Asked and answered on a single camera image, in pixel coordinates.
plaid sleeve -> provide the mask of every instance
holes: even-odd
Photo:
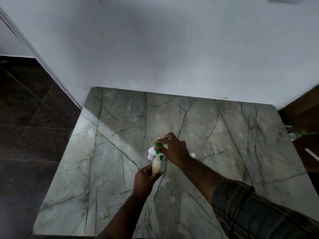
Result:
[[[225,179],[215,190],[213,210],[229,238],[319,238],[319,223]]]

hand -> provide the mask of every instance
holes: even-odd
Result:
[[[159,139],[155,143],[157,142],[167,144],[168,149],[161,146],[155,146],[154,149],[160,151],[168,158],[168,160],[171,161],[172,164],[178,167],[181,166],[185,160],[190,158],[185,141],[178,140],[172,132],[166,134],[163,139]]]
[[[139,170],[134,179],[133,195],[138,196],[141,200],[145,201],[153,189],[155,181],[163,174],[159,171],[152,174],[152,164],[149,164]]]

marble table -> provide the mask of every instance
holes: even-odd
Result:
[[[272,105],[91,89],[42,204],[35,234],[96,236],[130,196],[147,150],[168,132],[223,176],[319,220],[319,198]],[[169,161],[139,238],[226,238],[212,207]]]

forearm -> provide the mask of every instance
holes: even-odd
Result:
[[[144,203],[144,199],[131,195],[97,238],[131,238]]]
[[[190,156],[183,159],[183,161],[178,164],[178,167],[202,193],[209,204],[212,204],[213,193],[225,178]]]

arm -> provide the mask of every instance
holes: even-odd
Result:
[[[155,147],[154,149],[159,150],[172,164],[180,168],[209,204],[212,204],[213,193],[225,177],[189,156],[186,143],[179,141],[174,133],[170,132],[156,142],[168,145],[168,150],[164,147]]]
[[[319,238],[319,223],[297,211],[277,205],[255,192],[253,186],[226,179],[189,156],[184,141],[173,133],[155,147],[178,166],[206,200],[229,238]]]
[[[121,239],[133,236],[144,203],[150,195],[155,181],[163,174],[162,171],[154,175],[151,173],[152,164],[137,172],[132,195],[121,206],[97,239]]]

